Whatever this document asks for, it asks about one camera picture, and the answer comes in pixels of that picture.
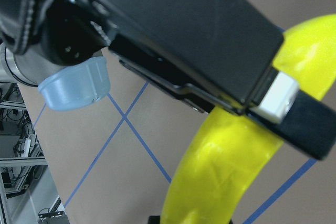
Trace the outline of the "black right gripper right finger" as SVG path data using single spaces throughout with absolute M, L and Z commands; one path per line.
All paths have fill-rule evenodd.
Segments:
M 168 62 L 142 65 L 122 58 L 120 63 L 201 113 L 210 113 L 218 106 L 235 116 L 245 116 L 314 159 L 325 159 L 335 144 L 335 111 L 300 90 L 298 83 L 283 72 L 271 69 L 257 94 L 259 105 L 236 109 Z

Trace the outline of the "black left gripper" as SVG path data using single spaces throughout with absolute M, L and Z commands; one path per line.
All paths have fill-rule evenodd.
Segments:
M 125 38 L 99 0 L 1 0 L 1 42 L 14 54 L 73 66 Z

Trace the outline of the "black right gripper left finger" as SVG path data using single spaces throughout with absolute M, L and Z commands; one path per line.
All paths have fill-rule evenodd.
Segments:
M 233 106 L 257 105 L 281 31 L 247 0 L 92 0 L 117 27 L 110 50 L 158 73 L 187 74 Z

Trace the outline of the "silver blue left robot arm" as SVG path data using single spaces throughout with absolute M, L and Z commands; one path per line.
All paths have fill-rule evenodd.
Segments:
M 1 81 L 37 87 L 51 109 L 107 95 L 107 47 L 195 110 L 246 117 L 321 160 L 335 112 L 275 65 L 284 44 L 247 0 L 1 0 Z

